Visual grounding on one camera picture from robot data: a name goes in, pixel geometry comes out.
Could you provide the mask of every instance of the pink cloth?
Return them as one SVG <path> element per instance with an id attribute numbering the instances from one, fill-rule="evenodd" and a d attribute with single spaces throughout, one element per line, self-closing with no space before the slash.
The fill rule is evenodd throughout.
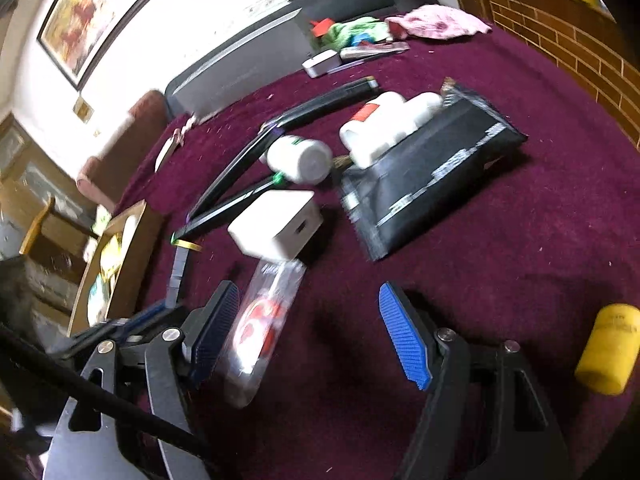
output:
<path id="1" fill-rule="evenodd" d="M 424 5 L 405 16 L 393 16 L 385 21 L 396 40 L 405 40 L 409 34 L 432 40 L 450 40 L 491 30 L 475 16 L 441 5 Z"/>

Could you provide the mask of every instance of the yellow cylinder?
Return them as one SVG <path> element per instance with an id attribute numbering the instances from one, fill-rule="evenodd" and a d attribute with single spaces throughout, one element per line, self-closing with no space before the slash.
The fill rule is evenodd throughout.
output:
<path id="1" fill-rule="evenodd" d="M 598 393 L 619 395 L 640 349 L 640 310 L 614 303 L 601 309 L 575 369 L 575 378 Z"/>

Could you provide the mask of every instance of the black package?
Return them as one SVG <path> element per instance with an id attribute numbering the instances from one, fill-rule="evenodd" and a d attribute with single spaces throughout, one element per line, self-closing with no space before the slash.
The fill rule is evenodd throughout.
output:
<path id="1" fill-rule="evenodd" d="M 342 173 L 342 205 L 372 260 L 414 238 L 527 140 L 475 92 L 452 82 L 444 88 L 444 108 L 430 121 L 369 168 Z"/>

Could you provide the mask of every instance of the brick pattern wall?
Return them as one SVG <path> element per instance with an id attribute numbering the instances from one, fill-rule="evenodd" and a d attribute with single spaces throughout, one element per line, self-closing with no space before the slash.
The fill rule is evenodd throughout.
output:
<path id="1" fill-rule="evenodd" d="M 489 0 L 495 25 L 565 69 L 640 151 L 640 73 L 609 47 L 543 10 Z"/>

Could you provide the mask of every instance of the burgundy blanket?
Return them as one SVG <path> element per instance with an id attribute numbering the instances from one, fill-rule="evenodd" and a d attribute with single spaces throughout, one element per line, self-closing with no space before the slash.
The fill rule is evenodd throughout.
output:
<path id="1" fill-rule="evenodd" d="M 453 43 L 412 41 L 411 50 L 309 79 L 288 76 L 197 127 L 153 173 L 176 119 L 132 179 L 119 210 L 145 199 L 167 216 L 140 293 L 163 298 L 174 257 L 168 239 L 227 163 L 270 117 L 354 78 L 373 75 L 411 98 L 438 92 L 445 76 L 487 97 L 529 141 L 496 164 L 462 207 L 387 259 L 366 260 L 338 192 L 316 189 L 324 225 L 306 251 L 309 268 L 251 403 L 236 411 L 215 381 L 194 396 L 197 422 L 248 480 L 388 480 L 424 402 L 402 373 L 378 311 L 394 280 L 424 298 L 442 324 L 469 341 L 519 341 L 550 397 L 581 473 L 597 457 L 638 390 L 590 393 L 573 377 L 598 310 L 640 305 L 640 158 L 614 120 L 565 72 L 500 30 Z M 299 130 L 335 154 L 338 129 L 358 105 Z M 260 163 L 234 189 L 268 174 Z M 246 290 L 257 260 L 226 229 L 193 253 L 190 306 L 220 280 Z"/>

